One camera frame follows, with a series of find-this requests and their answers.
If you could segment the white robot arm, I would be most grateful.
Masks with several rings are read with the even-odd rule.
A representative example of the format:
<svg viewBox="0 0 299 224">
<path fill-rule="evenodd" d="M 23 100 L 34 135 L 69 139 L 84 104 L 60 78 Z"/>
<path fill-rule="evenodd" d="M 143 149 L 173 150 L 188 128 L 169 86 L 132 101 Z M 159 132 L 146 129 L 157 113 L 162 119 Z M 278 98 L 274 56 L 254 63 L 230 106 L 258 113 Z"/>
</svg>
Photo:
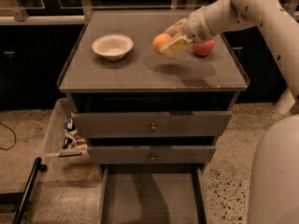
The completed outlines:
<svg viewBox="0 0 299 224">
<path fill-rule="evenodd" d="M 165 32 L 164 55 L 187 50 L 227 31 L 259 29 L 293 98 L 299 96 L 299 23 L 278 0 L 218 0 Z M 272 125 L 256 148 L 247 224 L 299 224 L 299 115 Z"/>
</svg>

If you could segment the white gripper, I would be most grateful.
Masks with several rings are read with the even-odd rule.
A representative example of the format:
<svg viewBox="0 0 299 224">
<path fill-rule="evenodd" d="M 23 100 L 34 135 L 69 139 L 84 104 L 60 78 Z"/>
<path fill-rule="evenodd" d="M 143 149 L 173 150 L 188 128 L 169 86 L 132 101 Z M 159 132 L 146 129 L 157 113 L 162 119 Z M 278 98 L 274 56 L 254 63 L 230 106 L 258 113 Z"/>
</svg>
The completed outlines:
<svg viewBox="0 0 299 224">
<path fill-rule="evenodd" d="M 163 55 L 171 55 L 186 51 L 192 42 L 206 43 L 214 38 L 206 22 L 206 7 L 200 7 L 193 11 L 187 20 L 177 21 L 164 30 L 171 37 L 161 45 L 159 51 Z"/>
</svg>

